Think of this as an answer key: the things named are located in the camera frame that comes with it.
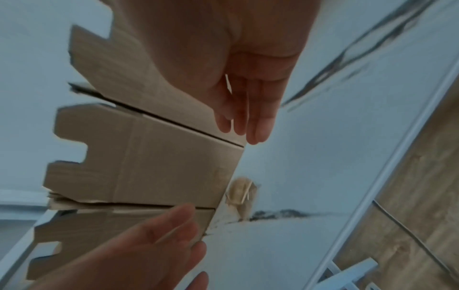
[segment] person's left hand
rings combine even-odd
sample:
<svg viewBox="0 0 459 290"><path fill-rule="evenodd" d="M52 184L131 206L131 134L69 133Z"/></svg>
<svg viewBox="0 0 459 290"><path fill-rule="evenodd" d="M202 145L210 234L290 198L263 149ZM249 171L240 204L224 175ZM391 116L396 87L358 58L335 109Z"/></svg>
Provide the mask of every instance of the person's left hand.
<svg viewBox="0 0 459 290"><path fill-rule="evenodd" d="M30 289L173 290L206 254L191 204L174 207L113 238L93 251L36 281ZM201 272L188 290L204 290Z"/></svg>

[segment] wooden floor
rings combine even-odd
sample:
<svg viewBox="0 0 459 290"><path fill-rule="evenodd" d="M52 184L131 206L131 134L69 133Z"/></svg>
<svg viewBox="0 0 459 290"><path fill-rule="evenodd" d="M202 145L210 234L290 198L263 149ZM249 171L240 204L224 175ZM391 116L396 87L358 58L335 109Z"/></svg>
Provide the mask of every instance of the wooden floor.
<svg viewBox="0 0 459 290"><path fill-rule="evenodd" d="M448 266L459 269L459 79L426 123L376 200ZM382 290L459 289L374 206L335 258L345 269L372 257L379 269L358 283Z"/></svg>

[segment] skin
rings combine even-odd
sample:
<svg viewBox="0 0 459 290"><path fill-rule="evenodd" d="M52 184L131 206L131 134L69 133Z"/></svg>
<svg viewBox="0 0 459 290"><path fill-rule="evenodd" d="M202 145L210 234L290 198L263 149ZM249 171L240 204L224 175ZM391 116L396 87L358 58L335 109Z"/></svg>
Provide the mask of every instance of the skin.
<svg viewBox="0 0 459 290"><path fill-rule="evenodd" d="M319 0L119 0L173 86L254 145L268 139ZM227 89L228 75L232 93Z"/></svg>
<svg viewBox="0 0 459 290"><path fill-rule="evenodd" d="M128 229L76 261L36 281L31 290L173 290L206 254L191 204ZM204 290L207 273L201 272L188 290Z"/></svg>

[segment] gray cord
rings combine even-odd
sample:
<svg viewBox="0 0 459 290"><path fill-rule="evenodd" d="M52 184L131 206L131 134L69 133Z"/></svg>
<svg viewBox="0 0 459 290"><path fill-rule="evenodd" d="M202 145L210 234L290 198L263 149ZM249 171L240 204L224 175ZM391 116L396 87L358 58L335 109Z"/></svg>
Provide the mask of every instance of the gray cord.
<svg viewBox="0 0 459 290"><path fill-rule="evenodd" d="M374 206L378 208L386 217L392 220L395 224L397 224L405 233L407 233L413 240L424 250L424 252L432 258L432 260L440 266L448 275L450 275L457 283L459 283L459 274L455 269L448 267L445 263L443 263L440 258L438 258L424 242L418 238L409 228L407 228L404 224L398 221L394 216L392 216L388 211L386 211L376 200L373 200Z"/></svg>

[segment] flattened cardboard box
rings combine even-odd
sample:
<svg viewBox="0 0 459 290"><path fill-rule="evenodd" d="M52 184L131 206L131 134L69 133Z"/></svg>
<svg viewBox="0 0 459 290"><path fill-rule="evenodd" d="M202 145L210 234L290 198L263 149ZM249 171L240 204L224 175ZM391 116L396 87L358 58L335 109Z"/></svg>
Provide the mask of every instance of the flattened cardboard box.
<svg viewBox="0 0 459 290"><path fill-rule="evenodd" d="M111 6L108 40L73 27L69 49L74 68L107 99L244 146L245 136L220 132L210 108L161 76L116 5Z"/></svg>
<svg viewBox="0 0 459 290"><path fill-rule="evenodd" d="M60 242L55 255L30 262L27 279L37 280L51 271L95 249L128 228L167 211L167 208L123 205L87 205L72 202L52 203L51 209L75 210L35 228L34 243ZM197 209L195 221L200 239L214 210Z"/></svg>
<svg viewBox="0 0 459 290"><path fill-rule="evenodd" d="M58 110L55 134L83 142L82 163L57 161L44 186L84 203L216 208L243 148L145 115L102 104Z"/></svg>

